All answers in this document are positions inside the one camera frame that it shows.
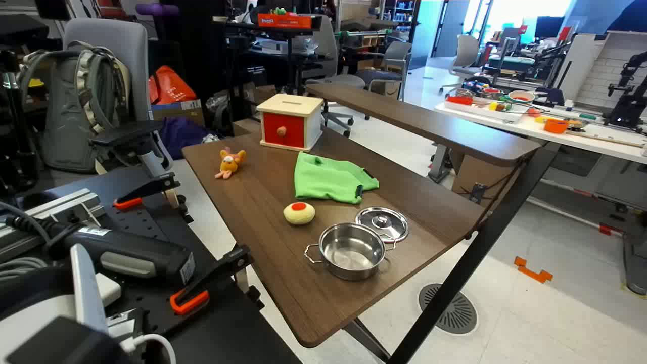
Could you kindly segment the wooden box red drawer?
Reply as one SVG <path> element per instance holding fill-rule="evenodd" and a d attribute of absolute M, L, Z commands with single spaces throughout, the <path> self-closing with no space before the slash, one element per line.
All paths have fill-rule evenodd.
<path fill-rule="evenodd" d="M 322 97 L 276 93 L 257 106 L 261 113 L 261 141 L 310 152 L 323 133 L 322 108 Z"/>

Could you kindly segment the grey office chair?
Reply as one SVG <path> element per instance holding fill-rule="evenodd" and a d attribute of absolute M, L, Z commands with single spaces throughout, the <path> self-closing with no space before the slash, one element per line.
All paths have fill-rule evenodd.
<path fill-rule="evenodd" d="M 93 113 L 101 125 L 91 139 L 97 155 L 124 166 L 133 155 L 154 177 L 168 175 L 172 158 L 158 133 L 161 123 L 154 119 L 148 99 L 148 29 L 128 20 L 74 17 L 64 26 L 64 46 L 101 52 L 113 67 L 119 100 L 113 120 L 100 110 Z"/>

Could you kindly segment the lower black orange clamp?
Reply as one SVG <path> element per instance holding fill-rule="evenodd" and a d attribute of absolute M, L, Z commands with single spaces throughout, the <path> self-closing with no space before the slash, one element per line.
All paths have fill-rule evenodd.
<path fill-rule="evenodd" d="M 168 305 L 173 316 L 188 318 L 197 314 L 211 300 L 211 289 L 206 282 L 211 279 L 231 276 L 252 263 L 246 246 L 234 246 L 226 254 L 223 254 L 216 263 L 213 263 L 202 275 L 198 275 L 193 282 L 184 285 L 180 290 L 168 297 Z"/>

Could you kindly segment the black grey handheld device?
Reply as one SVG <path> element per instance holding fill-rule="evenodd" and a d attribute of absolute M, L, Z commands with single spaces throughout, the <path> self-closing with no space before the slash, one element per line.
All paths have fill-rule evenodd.
<path fill-rule="evenodd" d="M 182 245 L 121 232 L 115 228 L 80 227 L 64 237 L 67 245 L 83 245 L 103 271 L 138 276 L 164 279 L 187 285 L 197 271 L 195 252 Z"/>

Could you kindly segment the stainless steel pot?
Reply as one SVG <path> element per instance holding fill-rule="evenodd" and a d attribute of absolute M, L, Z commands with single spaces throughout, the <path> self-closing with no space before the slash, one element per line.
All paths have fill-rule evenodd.
<path fill-rule="evenodd" d="M 303 248 L 303 256 L 346 280 L 367 280 L 390 266 L 386 243 L 372 228 L 354 222 L 323 228 L 319 239 Z"/>

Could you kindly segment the round floor drain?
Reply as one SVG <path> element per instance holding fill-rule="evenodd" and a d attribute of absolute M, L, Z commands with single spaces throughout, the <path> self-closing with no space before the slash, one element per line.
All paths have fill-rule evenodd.
<path fill-rule="evenodd" d="M 439 282 L 424 285 L 418 290 L 418 305 L 426 306 L 439 289 L 441 289 Z M 478 309 L 464 293 L 457 293 L 453 297 L 453 300 L 437 322 L 437 327 L 449 334 L 470 334 L 475 329 L 475 325 L 478 325 Z"/>

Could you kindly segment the orange plush toy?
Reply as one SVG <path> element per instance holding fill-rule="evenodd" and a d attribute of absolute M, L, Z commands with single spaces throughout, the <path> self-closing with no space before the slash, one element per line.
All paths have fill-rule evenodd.
<path fill-rule="evenodd" d="M 221 166 L 219 172 L 214 174 L 216 179 L 229 179 L 245 161 L 246 152 L 239 149 L 239 152 L 231 152 L 229 147 L 221 149 Z"/>

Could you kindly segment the green cloth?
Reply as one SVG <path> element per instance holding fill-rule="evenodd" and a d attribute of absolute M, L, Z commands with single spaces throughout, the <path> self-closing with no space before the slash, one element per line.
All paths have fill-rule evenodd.
<path fill-rule="evenodd" d="M 360 203 L 361 194 L 379 190 L 380 181 L 354 161 L 300 152 L 293 187 L 298 197 Z"/>

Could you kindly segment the white cluttered side table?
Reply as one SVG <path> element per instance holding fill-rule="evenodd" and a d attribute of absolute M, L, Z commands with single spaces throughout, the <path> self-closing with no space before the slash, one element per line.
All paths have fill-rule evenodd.
<path fill-rule="evenodd" d="M 574 123 L 556 114 L 530 116 L 519 105 L 509 110 L 493 110 L 487 100 L 475 100 L 474 105 L 441 100 L 437 110 L 534 139 L 647 163 L 647 138 L 644 133 L 603 123 Z"/>

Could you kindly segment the grey backpack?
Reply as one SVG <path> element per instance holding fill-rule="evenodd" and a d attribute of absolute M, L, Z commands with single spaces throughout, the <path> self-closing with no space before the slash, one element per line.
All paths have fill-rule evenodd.
<path fill-rule="evenodd" d="M 34 51 L 24 56 L 18 73 L 22 94 L 28 94 L 33 78 L 40 78 L 46 88 L 39 141 L 42 161 L 52 170 L 89 174 L 97 159 L 91 139 L 101 132 L 93 113 L 113 120 L 119 100 L 110 59 L 85 46 Z"/>

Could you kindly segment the black table leg frame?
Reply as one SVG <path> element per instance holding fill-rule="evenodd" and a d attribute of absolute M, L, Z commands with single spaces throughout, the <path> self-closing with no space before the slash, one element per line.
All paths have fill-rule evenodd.
<path fill-rule="evenodd" d="M 350 334 L 358 344 L 361 344 L 372 355 L 385 364 L 406 364 L 416 350 L 422 345 L 426 335 L 437 327 L 439 318 L 447 312 L 450 300 L 461 293 L 464 285 L 478 271 L 480 263 L 487 256 L 491 246 L 498 243 L 506 227 L 511 222 L 516 211 L 522 207 L 525 197 L 534 191 L 551 163 L 558 153 L 556 144 L 539 146 L 534 155 L 519 166 L 518 179 L 511 183 L 509 191 L 502 197 L 498 207 L 485 217 L 478 228 L 478 237 L 461 258 L 453 264 L 453 271 L 441 282 L 439 290 L 433 294 L 428 305 L 420 312 L 416 322 L 411 325 L 402 341 L 392 354 L 380 344 L 380 339 L 360 322 L 350 322 L 344 331 Z"/>

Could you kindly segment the upper black orange clamp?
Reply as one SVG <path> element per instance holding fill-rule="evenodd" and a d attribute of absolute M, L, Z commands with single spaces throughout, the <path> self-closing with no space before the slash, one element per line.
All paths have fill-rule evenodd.
<path fill-rule="evenodd" d="M 133 187 L 132 191 L 115 197 L 113 207 L 119 211 L 138 207 L 145 195 L 161 194 L 161 191 L 175 187 L 175 185 L 179 185 L 179 179 L 172 174 L 151 177 L 151 179 L 143 181 L 142 185 Z"/>

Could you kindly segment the black orange clamp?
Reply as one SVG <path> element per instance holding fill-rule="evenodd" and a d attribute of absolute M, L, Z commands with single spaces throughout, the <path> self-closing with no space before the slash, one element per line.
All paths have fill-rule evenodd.
<path fill-rule="evenodd" d="M 172 174 L 151 177 L 151 179 L 143 181 L 142 185 L 133 187 L 132 191 L 115 197 L 113 207 L 119 211 L 138 207 L 145 195 L 161 194 L 161 191 L 175 187 L 175 185 L 179 185 L 179 179 Z"/>
<path fill-rule="evenodd" d="M 216 263 L 213 263 L 202 275 L 198 275 L 193 282 L 184 285 L 180 290 L 168 297 L 168 305 L 173 316 L 188 318 L 197 314 L 211 300 L 211 289 L 206 282 L 211 279 L 231 276 L 252 263 L 246 246 L 234 246 L 226 254 L 223 254 Z"/>

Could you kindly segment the orange floor tape marker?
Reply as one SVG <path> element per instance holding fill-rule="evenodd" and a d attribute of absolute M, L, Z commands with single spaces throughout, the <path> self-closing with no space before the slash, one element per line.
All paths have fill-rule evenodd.
<path fill-rule="evenodd" d="M 513 266 L 522 273 L 522 275 L 525 275 L 525 276 L 530 276 L 530 279 L 534 279 L 534 280 L 538 280 L 538 282 L 549 282 L 549 280 L 553 280 L 553 273 L 549 273 L 549 271 L 543 271 L 543 268 L 539 268 L 539 271 L 534 271 L 534 268 L 530 268 L 528 266 L 528 260 L 525 258 L 522 258 L 522 256 L 516 256 L 513 258 Z"/>

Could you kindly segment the steel pot lid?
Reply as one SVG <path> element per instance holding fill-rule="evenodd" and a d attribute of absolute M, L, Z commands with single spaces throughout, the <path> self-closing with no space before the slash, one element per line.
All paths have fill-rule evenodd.
<path fill-rule="evenodd" d="M 355 213 L 355 222 L 372 228 L 385 243 L 396 245 L 411 232 L 402 211 L 392 207 L 368 205 Z"/>

